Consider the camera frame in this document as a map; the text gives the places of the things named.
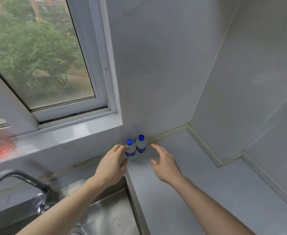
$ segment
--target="person's right arm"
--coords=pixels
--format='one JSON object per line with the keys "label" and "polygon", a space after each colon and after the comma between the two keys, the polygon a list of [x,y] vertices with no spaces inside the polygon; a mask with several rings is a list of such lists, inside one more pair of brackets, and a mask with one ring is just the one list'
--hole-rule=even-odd
{"label": "person's right arm", "polygon": [[255,235],[234,215],[183,176],[167,150],[159,145],[151,146],[160,154],[160,163],[151,160],[155,174],[177,191],[206,235]]}

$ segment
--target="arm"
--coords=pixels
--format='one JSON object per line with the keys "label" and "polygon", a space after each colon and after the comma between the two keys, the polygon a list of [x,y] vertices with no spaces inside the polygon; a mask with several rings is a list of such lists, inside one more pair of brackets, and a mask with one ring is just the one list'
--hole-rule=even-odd
{"label": "arm", "polygon": [[159,145],[151,146],[160,154],[160,163],[151,160],[155,174],[177,191],[207,235],[255,235],[234,215],[184,177],[168,151]]}
{"label": "arm", "polygon": [[128,148],[115,145],[102,158],[95,175],[51,209],[24,227],[17,235],[67,235],[94,199],[123,176],[127,159],[120,164]]}

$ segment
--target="bottle label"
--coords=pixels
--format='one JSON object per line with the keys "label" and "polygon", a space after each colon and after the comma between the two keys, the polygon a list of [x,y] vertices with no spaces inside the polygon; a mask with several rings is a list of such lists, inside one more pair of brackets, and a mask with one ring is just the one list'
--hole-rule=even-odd
{"label": "bottle label", "polygon": [[126,156],[128,157],[132,157],[133,155],[136,154],[136,150],[133,152],[133,153],[128,153],[128,152],[125,152]]}
{"label": "bottle label", "polygon": [[139,153],[143,153],[146,150],[146,147],[144,149],[139,149],[138,147],[136,147],[136,149]]}

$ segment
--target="blue bottle cap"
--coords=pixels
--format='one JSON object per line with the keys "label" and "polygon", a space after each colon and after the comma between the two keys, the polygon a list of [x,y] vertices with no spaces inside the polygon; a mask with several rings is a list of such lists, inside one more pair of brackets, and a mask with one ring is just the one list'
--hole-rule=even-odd
{"label": "blue bottle cap", "polygon": [[144,136],[143,136],[142,134],[140,134],[140,135],[138,136],[138,140],[139,140],[139,141],[144,141]]}
{"label": "blue bottle cap", "polygon": [[127,144],[128,146],[130,146],[130,145],[133,144],[133,141],[132,141],[131,139],[127,139],[126,144]]}

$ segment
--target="hand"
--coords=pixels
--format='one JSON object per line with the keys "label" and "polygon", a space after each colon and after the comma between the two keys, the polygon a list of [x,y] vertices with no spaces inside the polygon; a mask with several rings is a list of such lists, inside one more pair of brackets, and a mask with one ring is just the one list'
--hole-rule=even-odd
{"label": "hand", "polygon": [[129,147],[123,145],[115,145],[100,161],[93,178],[107,188],[116,184],[122,178],[126,166],[127,158],[120,163],[122,154]]}
{"label": "hand", "polygon": [[173,186],[184,176],[178,168],[173,156],[165,150],[164,147],[156,144],[151,144],[151,146],[160,154],[160,163],[151,159],[155,174],[161,181]]}

